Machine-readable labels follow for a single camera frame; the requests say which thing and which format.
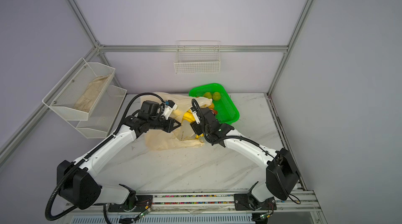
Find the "yellow fake banana bunch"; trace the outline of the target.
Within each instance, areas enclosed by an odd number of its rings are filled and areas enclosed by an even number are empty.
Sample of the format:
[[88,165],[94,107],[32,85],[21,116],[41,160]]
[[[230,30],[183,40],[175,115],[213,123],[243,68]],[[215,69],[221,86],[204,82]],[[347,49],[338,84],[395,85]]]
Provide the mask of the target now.
[[[193,113],[191,110],[188,110],[186,113],[183,115],[183,120],[188,121],[189,123],[195,122],[195,117],[193,116]],[[201,135],[196,135],[196,139],[199,139],[200,137],[203,137],[204,134]]]

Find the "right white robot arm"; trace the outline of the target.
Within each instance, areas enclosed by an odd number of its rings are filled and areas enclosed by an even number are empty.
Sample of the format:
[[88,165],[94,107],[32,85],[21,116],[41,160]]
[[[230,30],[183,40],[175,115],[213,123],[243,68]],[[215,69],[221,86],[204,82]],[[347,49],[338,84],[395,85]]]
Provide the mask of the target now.
[[273,197],[299,203],[292,190],[300,179],[300,171],[287,149],[275,150],[245,137],[233,126],[220,123],[208,108],[193,106],[189,111],[194,117],[191,127],[195,134],[203,135],[211,145],[221,145],[243,155],[265,171],[265,181],[256,182],[249,189],[248,201],[252,207]]

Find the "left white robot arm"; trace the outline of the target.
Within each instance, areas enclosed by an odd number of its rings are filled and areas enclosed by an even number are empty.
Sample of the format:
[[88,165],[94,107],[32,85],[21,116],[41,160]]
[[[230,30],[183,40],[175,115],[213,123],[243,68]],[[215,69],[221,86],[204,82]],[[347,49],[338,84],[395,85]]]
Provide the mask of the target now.
[[74,207],[87,209],[95,204],[120,204],[134,208],[136,192],[126,185],[101,185],[95,179],[112,158],[149,130],[170,133],[180,127],[171,117],[178,105],[172,100],[159,104],[144,101],[141,108],[128,115],[116,131],[91,151],[73,162],[64,161],[57,167],[57,194]]

